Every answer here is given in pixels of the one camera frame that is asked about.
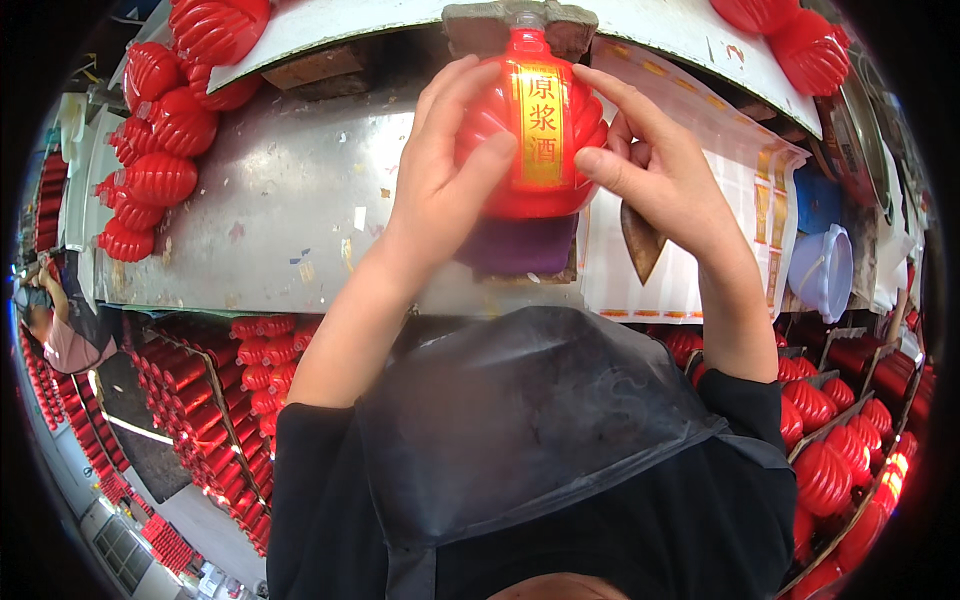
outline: person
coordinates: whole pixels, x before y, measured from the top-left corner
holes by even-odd
[[[22,309],[21,322],[42,345],[43,357],[51,367],[63,373],[86,372],[99,367],[116,354],[116,341],[108,331],[96,332],[97,337],[104,337],[104,341],[95,340],[102,350],[76,331],[70,323],[71,302],[63,287],[50,274],[46,262],[40,266],[36,275],[30,278],[30,284],[40,294],[34,291],[23,301],[25,306]],[[75,305],[82,309],[77,311],[78,318],[88,312],[85,309],[85,300],[80,299]],[[90,317],[88,321],[96,321],[92,315],[84,315]]]
[[[505,132],[453,159],[465,106],[497,74],[467,57],[422,92],[389,224],[302,356],[277,420],[271,597],[772,597],[797,487],[759,269],[694,135],[636,89],[574,65],[619,108],[608,147],[575,163],[697,258],[699,394],[659,342],[558,307],[383,370],[510,169]]]

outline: black sleeve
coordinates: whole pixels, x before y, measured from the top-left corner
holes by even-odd
[[[296,579],[311,531],[305,524],[313,522],[316,507],[324,497],[353,414],[352,408],[320,408],[295,402],[276,418],[268,555],[277,560],[267,562],[271,582],[289,584]]]
[[[785,452],[778,382],[758,383],[710,369],[701,377],[697,392],[710,411],[730,422],[733,433],[759,438]]]

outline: stainless steel surface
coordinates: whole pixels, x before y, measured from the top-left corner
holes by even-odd
[[[138,263],[97,251],[99,300],[154,307],[325,312],[383,231],[422,81],[304,103],[265,85],[225,113],[198,161],[193,195]],[[528,304],[583,306],[580,282],[493,286],[450,264],[421,313],[492,315]]]

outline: shelf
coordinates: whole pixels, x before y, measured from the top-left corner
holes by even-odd
[[[209,90],[339,41],[439,23],[441,10],[450,3],[368,0],[362,11],[348,2],[282,3],[274,7],[263,36],[249,54],[232,66],[214,67]],[[695,64],[752,92],[822,138],[813,98],[794,89],[761,36],[736,30],[708,0],[576,0],[571,4],[596,12],[597,34]]]

